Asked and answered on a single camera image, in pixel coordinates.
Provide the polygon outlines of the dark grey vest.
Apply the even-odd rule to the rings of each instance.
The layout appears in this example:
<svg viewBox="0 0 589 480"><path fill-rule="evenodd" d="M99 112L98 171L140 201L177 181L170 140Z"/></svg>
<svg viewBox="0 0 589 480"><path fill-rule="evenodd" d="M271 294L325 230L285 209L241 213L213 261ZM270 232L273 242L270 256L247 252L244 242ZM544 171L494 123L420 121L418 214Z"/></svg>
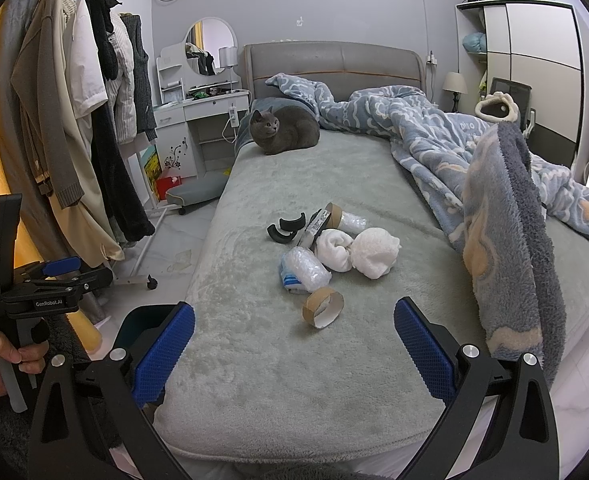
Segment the dark grey vest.
<svg viewBox="0 0 589 480"><path fill-rule="evenodd" d="M134 105L138 133L144 133L152 143L157 139L157 122L153 113L152 89L148 73L149 56L142 43L142 20L139 15L121 13L128 38L133 49L134 60Z"/></svg>

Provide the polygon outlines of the grey upholstered headboard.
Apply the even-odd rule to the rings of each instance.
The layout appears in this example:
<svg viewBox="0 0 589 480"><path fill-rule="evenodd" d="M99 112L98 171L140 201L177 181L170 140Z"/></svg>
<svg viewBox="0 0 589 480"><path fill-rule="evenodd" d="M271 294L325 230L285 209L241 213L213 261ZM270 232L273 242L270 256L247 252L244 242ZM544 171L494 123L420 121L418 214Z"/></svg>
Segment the grey upholstered headboard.
<svg viewBox="0 0 589 480"><path fill-rule="evenodd" d="M411 50L345 41L246 44L236 72L252 99L280 96L268 78L284 73L327 84L338 101L355 90L405 84L425 90L423 60Z"/></svg>

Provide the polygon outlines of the black curved plastic piece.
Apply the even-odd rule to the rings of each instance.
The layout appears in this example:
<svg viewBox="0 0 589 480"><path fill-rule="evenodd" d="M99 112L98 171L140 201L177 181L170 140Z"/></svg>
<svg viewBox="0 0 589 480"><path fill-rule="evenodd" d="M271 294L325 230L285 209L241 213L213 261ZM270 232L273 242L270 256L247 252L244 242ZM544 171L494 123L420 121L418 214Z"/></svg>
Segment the black curved plastic piece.
<svg viewBox="0 0 589 480"><path fill-rule="evenodd" d="M270 239L273 240L273 242L281 245L290 244L298 234L297 231L283 233L277 229L277 226L275 226L275 224L271 224L266 230Z"/></svg>
<svg viewBox="0 0 589 480"><path fill-rule="evenodd" d="M293 220L287 220L280 218L278 221L279 229L282 232L287 233L296 233L304 228L307 225L307 217L305 217L304 212L301 212L300 216Z"/></svg>

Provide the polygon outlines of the bubble wrap bundle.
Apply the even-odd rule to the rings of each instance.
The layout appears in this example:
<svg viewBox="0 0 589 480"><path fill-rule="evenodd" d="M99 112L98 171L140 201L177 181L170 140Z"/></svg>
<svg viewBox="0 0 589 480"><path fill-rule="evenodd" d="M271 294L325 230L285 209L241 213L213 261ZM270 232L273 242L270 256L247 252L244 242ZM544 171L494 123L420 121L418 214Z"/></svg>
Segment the bubble wrap bundle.
<svg viewBox="0 0 589 480"><path fill-rule="evenodd" d="M281 256L278 273L282 287L293 294L311 294L328 286L333 277L310 249L300 246Z"/></svg>

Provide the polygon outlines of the silver foil packet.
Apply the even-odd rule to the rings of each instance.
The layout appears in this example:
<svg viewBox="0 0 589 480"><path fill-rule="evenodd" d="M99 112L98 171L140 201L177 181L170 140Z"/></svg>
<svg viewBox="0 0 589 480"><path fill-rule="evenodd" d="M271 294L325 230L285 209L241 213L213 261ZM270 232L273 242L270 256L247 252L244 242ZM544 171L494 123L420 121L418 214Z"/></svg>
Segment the silver foil packet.
<svg viewBox="0 0 589 480"><path fill-rule="evenodd" d="M314 245L316 238L319 237L319 234L328 226L329 220L331 220L330 209L323 208L316 211L307 226L303 229L298 246L310 249Z"/></svg>

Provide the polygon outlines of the white clothes rack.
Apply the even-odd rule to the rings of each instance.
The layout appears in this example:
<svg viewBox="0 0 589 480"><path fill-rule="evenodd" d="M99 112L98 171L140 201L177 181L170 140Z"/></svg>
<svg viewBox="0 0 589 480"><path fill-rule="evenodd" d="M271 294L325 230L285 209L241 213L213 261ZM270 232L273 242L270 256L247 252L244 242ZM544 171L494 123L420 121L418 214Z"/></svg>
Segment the white clothes rack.
<svg viewBox="0 0 589 480"><path fill-rule="evenodd" d="M120 146L120 151L121 151L121 154L122 154L122 148L123 148L125 145L127 145L127 144L122 144L122 145ZM49 210L50 210L50 212L52 213L52 208L50 208L50 205L49 205L49 202L48 202L48 199L47 199L47 197L46 197L46 196L44 196L44 195L42 195L42 194L40 194L40 196L44 197L44 200L45 200L45 202L46 202L46 205L49 207ZM58 223L57 223L56 219L55 219L55 224L56 224L56 227L59 229L60 233L62 234L62 232L61 232L61 230L60 230L60 227L58 226ZM153 233L152 235L144 237L142 240L140 240L140 241L139 241L139 242L137 242L137 243L134 243L134 244L127 244L127 243L125 243L125 240L122 238L122 235L121 235L120 231L119 231L119 230L117 230L117 229L115 229L113 226L111 226L111 227L112 227L112 231L113 231L114 237L116 237L116 241L119 243L119 245L121 246L121 248L122 248L122 250L123 250L123 253L124 253L124 258L125 258L125 251L126 251L126 248L129 248L129 247L135 246L135 245L137 245L138 243L142 242L143 240L149 240L151 237L154 237L154 234L156 234L156 227L154 226L154 233ZM66 239L64 238L64 236L63 236L63 239L64 239L64 241L67 243L68 247L69 247L69 248L72 250L72 254L73 254L74 256L76 256L76 255L75 255L75 252L74 252L74 251L73 251L73 249L72 249L72 248L69 246L69 244L68 244L68 242L66 241ZM118 261L109 260L109 261L106 261L106 262L104 262L103 264L101 264L101 266L103 266L104 264L106 264L106 263L108 263L108 262L118 262Z"/></svg>

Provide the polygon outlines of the round vanity mirror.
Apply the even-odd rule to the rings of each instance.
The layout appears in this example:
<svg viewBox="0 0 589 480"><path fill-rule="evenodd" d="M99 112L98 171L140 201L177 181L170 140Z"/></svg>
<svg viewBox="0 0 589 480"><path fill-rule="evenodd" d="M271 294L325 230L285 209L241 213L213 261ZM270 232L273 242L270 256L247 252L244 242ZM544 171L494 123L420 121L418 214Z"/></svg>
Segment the round vanity mirror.
<svg viewBox="0 0 589 480"><path fill-rule="evenodd" d="M196 74L214 76L226 70L220 50L236 46L229 24L221 18L202 18L188 30L184 49L188 66Z"/></svg>

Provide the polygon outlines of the grey knit cardigan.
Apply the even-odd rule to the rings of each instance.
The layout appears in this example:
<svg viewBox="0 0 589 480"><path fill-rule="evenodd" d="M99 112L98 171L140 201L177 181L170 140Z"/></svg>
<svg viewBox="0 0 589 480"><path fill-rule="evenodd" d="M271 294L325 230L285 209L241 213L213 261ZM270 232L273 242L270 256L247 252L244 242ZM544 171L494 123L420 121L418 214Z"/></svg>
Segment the grey knit cardigan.
<svg viewBox="0 0 589 480"><path fill-rule="evenodd" d="M23 144L40 194L68 208L83 196L64 133L55 68L55 0L38 0L10 82L19 99Z"/></svg>

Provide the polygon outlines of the dark green trash bin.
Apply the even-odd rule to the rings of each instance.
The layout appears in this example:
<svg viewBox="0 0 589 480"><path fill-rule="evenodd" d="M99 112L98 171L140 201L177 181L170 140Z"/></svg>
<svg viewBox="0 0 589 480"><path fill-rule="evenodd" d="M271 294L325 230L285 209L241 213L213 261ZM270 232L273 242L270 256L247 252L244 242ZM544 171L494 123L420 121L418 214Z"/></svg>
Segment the dark green trash bin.
<svg viewBox="0 0 589 480"><path fill-rule="evenodd" d="M112 348L124 349L135 361L164 360L183 350L193 329L192 312L183 302L142 306L124 318Z"/></svg>

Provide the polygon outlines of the white wardrobe with black trim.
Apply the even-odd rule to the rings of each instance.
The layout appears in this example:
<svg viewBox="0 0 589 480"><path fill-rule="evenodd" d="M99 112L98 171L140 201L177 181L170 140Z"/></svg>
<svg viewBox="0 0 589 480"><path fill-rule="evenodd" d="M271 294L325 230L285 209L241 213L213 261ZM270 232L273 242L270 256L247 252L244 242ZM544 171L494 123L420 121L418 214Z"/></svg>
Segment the white wardrobe with black trim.
<svg viewBox="0 0 589 480"><path fill-rule="evenodd" d="M471 114L497 79L530 88L528 145L554 164L575 161L587 102L580 19L568 3L479 0L455 6L459 73Z"/></svg>

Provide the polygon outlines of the white shirt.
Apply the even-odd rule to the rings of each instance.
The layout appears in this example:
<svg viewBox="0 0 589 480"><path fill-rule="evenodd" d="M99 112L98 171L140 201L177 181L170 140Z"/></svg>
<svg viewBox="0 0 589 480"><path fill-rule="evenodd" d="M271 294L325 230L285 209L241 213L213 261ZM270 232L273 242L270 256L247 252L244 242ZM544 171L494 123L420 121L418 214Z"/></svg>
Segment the white shirt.
<svg viewBox="0 0 589 480"><path fill-rule="evenodd" d="M108 101L92 20L85 0L75 0L67 43L67 83L74 117L93 113Z"/></svg>

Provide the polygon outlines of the black garment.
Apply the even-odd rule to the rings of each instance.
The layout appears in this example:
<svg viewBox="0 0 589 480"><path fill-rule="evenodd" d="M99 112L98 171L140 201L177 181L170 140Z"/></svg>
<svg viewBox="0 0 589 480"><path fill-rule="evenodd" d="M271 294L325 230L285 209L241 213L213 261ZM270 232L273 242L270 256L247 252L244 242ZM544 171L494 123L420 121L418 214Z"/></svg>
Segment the black garment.
<svg viewBox="0 0 589 480"><path fill-rule="evenodd" d="M118 63L109 41L113 32L110 13L118 0L85 0L92 20L104 85L116 78ZM109 99L90 114L92 119L92 164L111 225L120 231L127 244L134 244L154 233L140 201L116 140Z"/></svg>

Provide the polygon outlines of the beige coat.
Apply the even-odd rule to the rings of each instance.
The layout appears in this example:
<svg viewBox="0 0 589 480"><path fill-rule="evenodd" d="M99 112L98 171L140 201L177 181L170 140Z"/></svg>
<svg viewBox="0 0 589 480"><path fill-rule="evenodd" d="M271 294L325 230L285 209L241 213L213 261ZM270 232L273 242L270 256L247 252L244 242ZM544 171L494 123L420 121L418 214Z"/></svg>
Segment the beige coat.
<svg viewBox="0 0 589 480"><path fill-rule="evenodd" d="M92 164L92 113L108 102L84 0L37 0L10 77L40 194L89 266L121 261Z"/></svg>

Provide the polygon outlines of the bed with grey sheet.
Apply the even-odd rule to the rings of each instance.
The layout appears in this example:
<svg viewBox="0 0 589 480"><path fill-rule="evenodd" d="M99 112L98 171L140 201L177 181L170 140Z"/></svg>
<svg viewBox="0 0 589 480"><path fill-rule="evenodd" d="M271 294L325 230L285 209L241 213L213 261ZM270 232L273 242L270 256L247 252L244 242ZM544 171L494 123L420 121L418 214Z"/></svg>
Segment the bed with grey sheet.
<svg viewBox="0 0 589 480"><path fill-rule="evenodd" d="M330 204L399 242L386 274L331 270L268 235ZM444 406L395 331L405 297L458 341L485 344L463 258L387 140L325 131L278 155L244 144L188 287L196 328L157 433L189 470L346 462L424 440Z"/></svg>

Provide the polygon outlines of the cardboard tape roll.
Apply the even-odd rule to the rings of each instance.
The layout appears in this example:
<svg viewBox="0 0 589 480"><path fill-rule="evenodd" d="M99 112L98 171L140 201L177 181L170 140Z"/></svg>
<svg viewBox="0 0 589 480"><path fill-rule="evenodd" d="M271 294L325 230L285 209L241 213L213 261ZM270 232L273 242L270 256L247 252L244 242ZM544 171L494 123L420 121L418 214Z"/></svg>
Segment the cardboard tape roll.
<svg viewBox="0 0 589 480"><path fill-rule="evenodd" d="M305 300L302 318L316 330L323 330L339 318L344 306L345 300L340 292L328 286L322 287Z"/></svg>

